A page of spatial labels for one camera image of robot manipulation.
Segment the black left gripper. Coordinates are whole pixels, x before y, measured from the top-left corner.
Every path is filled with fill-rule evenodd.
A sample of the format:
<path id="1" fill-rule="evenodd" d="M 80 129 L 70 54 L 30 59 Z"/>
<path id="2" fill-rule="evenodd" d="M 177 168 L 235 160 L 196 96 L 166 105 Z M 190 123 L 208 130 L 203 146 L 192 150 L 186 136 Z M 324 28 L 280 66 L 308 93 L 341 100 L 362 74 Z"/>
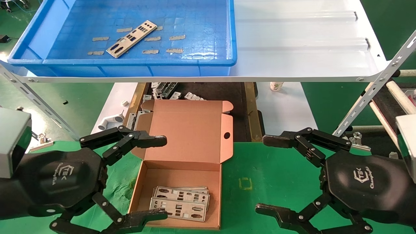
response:
<path id="1" fill-rule="evenodd" d="M 130 234 L 141 232 L 147 222 L 164 220 L 161 208 L 121 213 L 100 193 L 105 188 L 107 166 L 118 162 L 134 148 L 159 148 L 167 144 L 163 135 L 133 131 L 121 125 L 82 137 L 81 150 L 27 154 L 18 166 L 18 180 L 34 208 L 78 209 L 94 201 L 112 223 L 102 231 L 71 223 L 74 215 L 64 212 L 50 224 L 58 234 Z M 102 154 L 93 150 L 112 145 Z"/>

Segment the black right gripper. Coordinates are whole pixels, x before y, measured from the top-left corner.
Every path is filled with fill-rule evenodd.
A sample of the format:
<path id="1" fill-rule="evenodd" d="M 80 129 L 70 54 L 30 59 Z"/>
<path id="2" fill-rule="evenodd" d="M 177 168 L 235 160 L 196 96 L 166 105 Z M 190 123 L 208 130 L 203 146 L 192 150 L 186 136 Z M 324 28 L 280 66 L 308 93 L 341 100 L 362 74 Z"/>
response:
<path id="1" fill-rule="evenodd" d="M 295 148 L 315 167 L 324 166 L 327 180 L 326 193 L 300 212 L 256 205 L 256 213 L 274 217 L 280 228 L 299 234 L 371 234 L 372 226 L 362 217 L 385 224 L 408 224 L 408 170 L 401 160 L 351 153 L 335 153 L 326 159 L 317 146 L 338 152 L 349 151 L 352 143 L 310 127 L 265 135 L 262 142 L 268 147 Z M 327 205 L 352 224 L 322 230 L 314 227 L 310 220 Z"/>

